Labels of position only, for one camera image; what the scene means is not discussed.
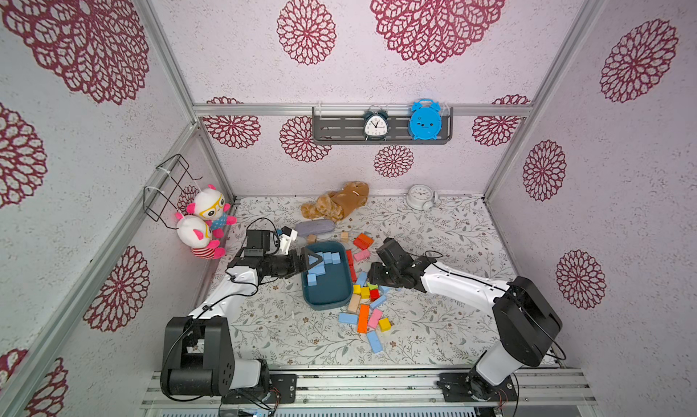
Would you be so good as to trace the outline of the light blue rectangular block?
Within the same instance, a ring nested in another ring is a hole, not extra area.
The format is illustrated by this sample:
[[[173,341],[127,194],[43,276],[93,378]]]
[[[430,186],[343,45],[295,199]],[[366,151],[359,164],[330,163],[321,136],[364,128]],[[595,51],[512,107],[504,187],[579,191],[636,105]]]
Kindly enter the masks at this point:
[[[309,270],[310,274],[314,274],[317,276],[322,276],[327,273],[326,268],[325,268],[325,263],[324,261],[321,261],[319,264],[316,266],[313,266],[312,269]]]

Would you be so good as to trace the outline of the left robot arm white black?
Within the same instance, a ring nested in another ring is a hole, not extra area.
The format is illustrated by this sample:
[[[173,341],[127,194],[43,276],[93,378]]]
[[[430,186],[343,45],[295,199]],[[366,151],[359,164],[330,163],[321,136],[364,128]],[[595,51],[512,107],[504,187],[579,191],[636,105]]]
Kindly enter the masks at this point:
[[[292,235],[249,230],[215,290],[188,315],[168,322],[160,378],[167,398],[192,402],[237,394],[253,401],[255,394],[260,401],[270,394],[268,364],[235,357],[229,318],[257,295],[265,277],[285,279],[324,263],[321,255],[306,247],[292,249],[293,241]]]

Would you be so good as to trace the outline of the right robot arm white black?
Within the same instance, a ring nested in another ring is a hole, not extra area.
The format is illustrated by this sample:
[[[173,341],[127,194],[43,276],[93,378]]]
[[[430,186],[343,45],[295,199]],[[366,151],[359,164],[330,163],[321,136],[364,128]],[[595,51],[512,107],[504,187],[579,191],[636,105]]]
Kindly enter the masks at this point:
[[[477,277],[446,266],[437,257],[413,257],[393,238],[387,238],[377,254],[379,261],[368,272],[372,284],[449,297],[494,319],[499,341],[468,374],[473,395],[505,384],[524,366],[539,366],[563,328],[546,297],[526,277],[509,282]]]

